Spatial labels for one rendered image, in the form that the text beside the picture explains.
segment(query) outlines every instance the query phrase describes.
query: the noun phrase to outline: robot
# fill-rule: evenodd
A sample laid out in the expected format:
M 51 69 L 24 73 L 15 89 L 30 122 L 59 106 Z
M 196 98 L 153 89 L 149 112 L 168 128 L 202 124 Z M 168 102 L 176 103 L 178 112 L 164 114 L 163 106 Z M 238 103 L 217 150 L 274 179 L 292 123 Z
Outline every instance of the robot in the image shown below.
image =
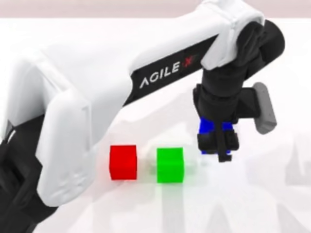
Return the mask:
M 266 86 L 242 87 L 283 53 L 274 23 L 242 0 L 204 0 L 170 32 L 156 45 L 56 44 L 16 63 L 0 145 L 2 233 L 32 233 L 82 194 L 118 111 L 200 69 L 193 103 L 202 153 L 231 161 L 239 148 L 232 125 L 241 118 L 254 118 L 262 134 L 274 129 Z

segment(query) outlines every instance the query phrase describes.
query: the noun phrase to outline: white background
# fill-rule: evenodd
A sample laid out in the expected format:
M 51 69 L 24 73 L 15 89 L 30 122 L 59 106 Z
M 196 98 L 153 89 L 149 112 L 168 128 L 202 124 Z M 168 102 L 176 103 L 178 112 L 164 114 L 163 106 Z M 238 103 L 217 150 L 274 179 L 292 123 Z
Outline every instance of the white background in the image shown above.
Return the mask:
M 10 66 L 20 50 L 88 33 L 98 33 L 103 43 L 114 36 L 126 40 L 156 33 L 167 20 L 1 19 L 0 120 Z M 197 72 L 125 107 L 101 143 L 96 182 L 35 233 L 311 232 L 311 19 L 273 21 L 284 32 L 286 50 L 245 86 L 268 86 L 275 131 L 262 136 L 252 120 L 241 120 L 240 150 L 232 163 L 201 156 L 192 104 L 192 89 L 201 79 Z M 109 146 L 118 143 L 138 146 L 135 182 L 110 181 Z M 157 184 L 147 166 L 150 148 L 163 143 L 190 148 L 183 185 Z

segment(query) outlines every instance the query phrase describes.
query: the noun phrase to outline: cube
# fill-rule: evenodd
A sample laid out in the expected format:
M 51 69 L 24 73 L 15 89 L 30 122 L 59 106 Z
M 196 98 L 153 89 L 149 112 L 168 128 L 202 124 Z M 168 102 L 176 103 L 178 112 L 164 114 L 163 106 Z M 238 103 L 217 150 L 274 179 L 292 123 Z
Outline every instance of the cube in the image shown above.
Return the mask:
M 182 183 L 184 180 L 183 148 L 157 148 L 157 182 Z
M 137 179 L 136 145 L 112 145 L 109 154 L 111 180 Z

